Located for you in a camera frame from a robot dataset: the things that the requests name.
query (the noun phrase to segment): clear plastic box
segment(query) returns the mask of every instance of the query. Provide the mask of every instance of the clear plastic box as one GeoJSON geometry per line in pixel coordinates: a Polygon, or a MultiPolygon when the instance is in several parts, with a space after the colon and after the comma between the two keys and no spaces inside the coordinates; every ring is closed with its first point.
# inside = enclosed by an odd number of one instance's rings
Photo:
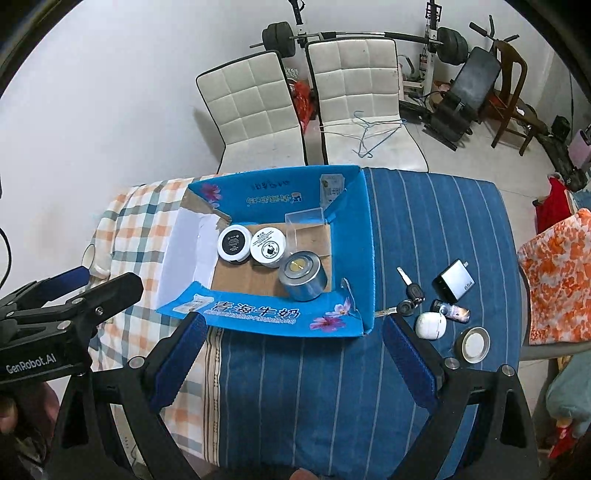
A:
{"type": "Polygon", "coordinates": [[[285,214],[287,252],[308,250],[319,257],[330,255],[330,230],[324,225],[324,210],[311,208],[285,214]]]}

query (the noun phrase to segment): blue striped bedsheet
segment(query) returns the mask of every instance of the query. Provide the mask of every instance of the blue striped bedsheet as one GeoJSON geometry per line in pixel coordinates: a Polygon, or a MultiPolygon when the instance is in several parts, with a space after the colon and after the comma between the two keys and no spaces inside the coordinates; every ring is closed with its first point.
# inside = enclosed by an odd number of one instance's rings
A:
{"type": "MultiPolygon", "coordinates": [[[[398,304],[401,266],[427,301],[452,261],[468,262],[475,286],[434,343],[443,356],[464,328],[484,326],[491,350],[475,368],[517,367],[521,292],[509,220],[497,188],[438,174],[365,169],[376,251],[376,308],[398,304]]],[[[415,317],[408,321],[414,324],[415,317]]],[[[427,420],[382,342],[382,319],[356,339],[293,339],[226,331],[220,371],[219,463],[296,465],[343,480],[390,475],[427,420]]],[[[466,410],[440,477],[451,475],[475,416],[466,410]]]]}

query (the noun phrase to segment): blue cardboard box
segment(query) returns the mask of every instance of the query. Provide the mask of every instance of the blue cardboard box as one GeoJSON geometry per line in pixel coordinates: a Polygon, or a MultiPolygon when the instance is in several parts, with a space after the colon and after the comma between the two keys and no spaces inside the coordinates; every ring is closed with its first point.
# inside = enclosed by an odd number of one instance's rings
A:
{"type": "MultiPolygon", "coordinates": [[[[367,334],[374,326],[375,311],[372,232],[365,174],[357,166],[278,168],[194,182],[170,235],[157,311],[179,319],[197,311],[208,325],[267,335],[367,334]],[[344,180],[344,190],[336,198],[333,195],[324,210],[330,227],[330,291],[312,301],[297,302],[285,296],[225,291],[224,285],[219,288],[214,277],[217,263],[224,262],[216,250],[222,229],[230,223],[283,223],[286,213],[321,206],[330,193],[320,180],[324,174],[344,180]],[[211,289],[212,283],[217,290],[211,289]]],[[[277,270],[270,275],[277,275],[277,270]]]]}

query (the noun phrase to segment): barbell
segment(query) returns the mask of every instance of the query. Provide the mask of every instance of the barbell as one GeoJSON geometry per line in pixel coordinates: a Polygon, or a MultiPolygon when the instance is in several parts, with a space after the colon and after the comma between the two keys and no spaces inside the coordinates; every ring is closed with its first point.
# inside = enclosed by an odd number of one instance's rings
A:
{"type": "Polygon", "coordinates": [[[437,29],[437,39],[408,35],[394,32],[319,32],[294,35],[288,22],[272,23],[262,31],[262,42],[250,45],[250,48],[265,47],[265,50],[277,50],[282,58],[289,58],[296,54],[296,40],[318,37],[321,40],[336,38],[337,36],[367,36],[385,37],[393,40],[410,41],[424,45],[434,45],[437,56],[444,63],[460,65],[468,58],[468,44],[466,39],[450,28],[437,29]]]}

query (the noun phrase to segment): orange floral cloth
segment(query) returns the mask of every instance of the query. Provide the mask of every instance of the orange floral cloth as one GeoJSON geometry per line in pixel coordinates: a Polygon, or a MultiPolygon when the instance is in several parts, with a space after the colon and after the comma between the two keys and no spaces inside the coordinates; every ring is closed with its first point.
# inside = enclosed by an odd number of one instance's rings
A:
{"type": "Polygon", "coordinates": [[[591,340],[591,212],[540,233],[517,257],[530,288],[530,345],[591,340]]]}

